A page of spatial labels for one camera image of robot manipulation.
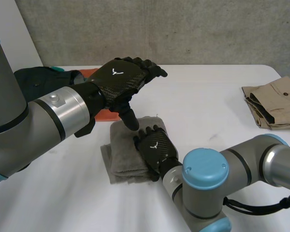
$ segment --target white wall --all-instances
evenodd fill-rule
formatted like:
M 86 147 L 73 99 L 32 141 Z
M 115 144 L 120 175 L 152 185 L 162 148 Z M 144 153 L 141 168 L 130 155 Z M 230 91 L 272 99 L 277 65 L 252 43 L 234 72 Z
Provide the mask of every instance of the white wall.
M 14 0 L 0 0 L 0 41 L 13 72 L 42 66 Z

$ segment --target orange cloth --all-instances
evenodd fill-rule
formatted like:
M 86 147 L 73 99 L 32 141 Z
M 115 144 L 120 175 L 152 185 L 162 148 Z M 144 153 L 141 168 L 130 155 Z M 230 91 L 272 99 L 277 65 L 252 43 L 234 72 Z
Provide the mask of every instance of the orange cloth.
M 79 71 L 84 76 L 84 78 L 88 78 L 96 70 L 98 70 L 98 69 L 81 69 Z M 120 117 L 118 116 L 118 113 L 116 113 L 116 112 L 111 112 L 109 110 L 101 110 L 95 116 L 95 120 L 96 120 L 96 122 L 118 121 L 118 120 L 120 120 Z

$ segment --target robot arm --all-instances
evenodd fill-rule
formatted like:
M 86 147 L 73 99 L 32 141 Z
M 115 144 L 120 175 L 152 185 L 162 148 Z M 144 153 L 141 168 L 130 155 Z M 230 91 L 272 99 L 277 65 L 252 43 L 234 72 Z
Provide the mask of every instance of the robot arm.
M 136 147 L 160 174 L 192 232 L 231 231 L 223 205 L 250 215 L 266 215 L 290 207 L 290 196 L 271 206 L 248 206 L 226 197 L 257 181 L 290 189 L 290 147 L 278 136 L 259 135 L 221 152 L 198 148 L 190 151 L 181 164 L 165 133 L 162 136 L 157 128 L 146 132 L 134 139 Z M 157 148 L 150 149 L 156 143 Z
M 150 60 L 115 58 L 87 82 L 27 103 L 0 46 L 0 181 L 72 134 L 89 134 L 103 108 L 118 112 L 129 129 L 138 130 L 129 101 L 158 76 L 167 73 Z
M 93 117 L 104 106 L 91 82 L 26 103 L 0 46 L 0 181 L 70 135 L 86 134 L 84 129 L 92 129 Z

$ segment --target folded khaki pants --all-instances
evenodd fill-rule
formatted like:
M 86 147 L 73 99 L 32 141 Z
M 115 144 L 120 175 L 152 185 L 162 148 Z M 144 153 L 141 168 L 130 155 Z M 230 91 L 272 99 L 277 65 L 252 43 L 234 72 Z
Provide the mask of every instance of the folded khaki pants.
M 242 87 L 256 124 L 267 129 L 290 129 L 290 78 L 264 86 Z

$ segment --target gray concrete wall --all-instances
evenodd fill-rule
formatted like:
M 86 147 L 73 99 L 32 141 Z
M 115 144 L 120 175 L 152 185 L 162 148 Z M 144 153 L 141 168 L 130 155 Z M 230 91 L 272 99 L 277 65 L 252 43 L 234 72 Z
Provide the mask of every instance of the gray concrete wall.
M 266 64 L 290 76 L 290 0 L 16 0 L 44 65 Z

